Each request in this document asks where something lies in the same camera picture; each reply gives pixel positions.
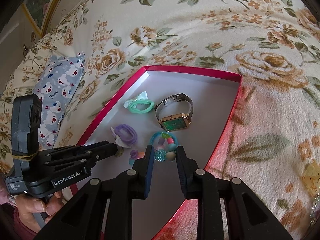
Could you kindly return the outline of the left hand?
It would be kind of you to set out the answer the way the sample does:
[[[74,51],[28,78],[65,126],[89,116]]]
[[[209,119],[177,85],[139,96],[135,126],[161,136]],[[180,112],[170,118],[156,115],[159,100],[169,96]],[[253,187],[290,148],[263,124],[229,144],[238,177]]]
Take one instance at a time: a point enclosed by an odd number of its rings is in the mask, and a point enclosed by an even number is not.
[[[34,213],[46,213],[48,217],[45,219],[45,223],[48,223],[63,207],[62,192],[55,192],[47,204],[44,204],[40,199],[21,194],[16,197],[16,206],[21,222],[31,231],[38,233],[41,227],[36,221]]]

